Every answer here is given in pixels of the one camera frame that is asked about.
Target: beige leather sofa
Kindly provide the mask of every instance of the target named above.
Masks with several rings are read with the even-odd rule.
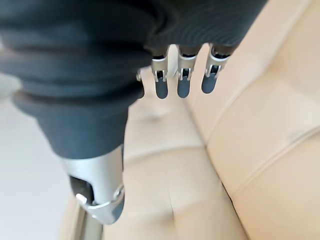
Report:
[[[124,212],[104,239],[319,240],[319,30],[320,0],[270,0],[212,94],[201,93],[208,46],[186,100],[174,77],[158,99],[144,69]],[[72,199],[60,239],[79,237],[81,217]]]

